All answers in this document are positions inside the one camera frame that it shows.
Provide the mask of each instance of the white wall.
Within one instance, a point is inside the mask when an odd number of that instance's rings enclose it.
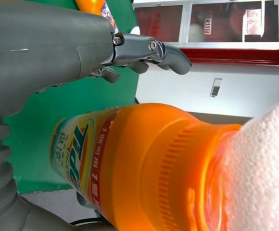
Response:
[[[223,81],[218,97],[210,96],[214,78]],[[255,117],[279,102],[279,76],[150,70],[140,75],[136,97],[189,112]]]

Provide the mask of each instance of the white foam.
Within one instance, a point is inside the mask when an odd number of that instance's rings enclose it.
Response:
[[[228,231],[279,231],[279,105],[226,146]]]

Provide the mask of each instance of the robotic hand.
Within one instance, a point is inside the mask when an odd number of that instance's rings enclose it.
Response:
[[[9,127],[5,117],[19,112],[33,93],[50,86],[103,77],[115,82],[109,66],[138,73],[156,64],[185,74],[191,63],[180,50],[152,37],[114,34],[103,17],[29,2],[0,4],[0,231],[70,231],[54,214],[17,193],[11,154],[2,140]]]

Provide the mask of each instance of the bottle label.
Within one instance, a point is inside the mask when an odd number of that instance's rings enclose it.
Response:
[[[60,121],[51,141],[52,168],[102,213],[102,158],[118,112],[118,108],[112,108]]]
[[[115,33],[118,32],[118,28],[117,27],[116,23],[114,20],[114,17],[112,15],[106,2],[104,2],[104,5],[101,8],[101,14],[111,22],[112,26],[114,27]]]

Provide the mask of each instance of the sticker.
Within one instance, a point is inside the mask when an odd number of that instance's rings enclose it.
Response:
[[[205,35],[211,35],[213,11],[207,11],[204,23]]]
[[[101,14],[103,17],[107,18],[112,24],[112,26],[114,27],[114,30],[115,30],[115,34],[118,33],[118,28],[117,27],[116,23],[115,22],[114,17],[112,15],[109,6],[106,2],[101,8]]]
[[[262,34],[262,9],[246,10],[245,35]]]
[[[118,108],[67,118],[54,131],[50,150],[54,170],[102,213],[102,158]]]

